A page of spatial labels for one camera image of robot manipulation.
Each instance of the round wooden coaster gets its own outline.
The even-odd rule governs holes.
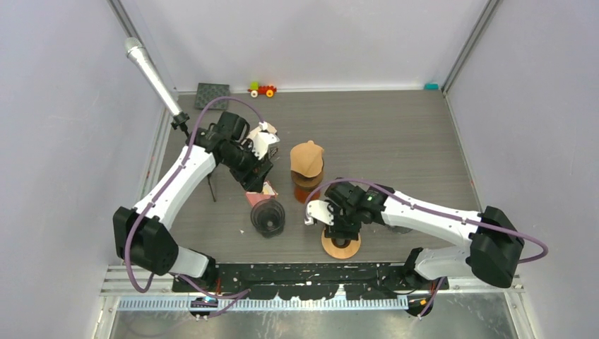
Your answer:
[[[362,243],[362,238],[358,235],[357,240],[347,240],[345,244],[341,246],[337,245],[334,239],[324,237],[324,230],[322,230],[320,240],[324,251],[335,259],[348,259],[353,257],[360,249]]]

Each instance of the table surface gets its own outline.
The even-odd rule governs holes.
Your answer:
[[[463,209],[477,209],[470,178],[439,91],[374,91],[235,95],[255,106],[274,125],[281,139],[267,180],[285,208],[285,229],[265,239],[252,226],[251,206],[226,166],[213,175],[218,201],[202,181],[177,215],[171,233],[184,247],[206,253],[221,263],[334,262],[321,246],[321,225],[305,226],[302,204],[293,196],[291,148],[313,140],[324,148],[325,181],[352,177],[391,186],[420,200]],[[179,103],[195,122],[194,96]],[[244,105],[231,102],[228,111],[243,116],[252,128],[258,120]],[[209,111],[202,126],[220,116]],[[185,137],[171,132],[162,163],[165,173],[177,159]],[[403,262],[415,247],[440,248],[449,243],[411,231],[397,234],[381,225],[363,225],[362,246],[351,261]]]

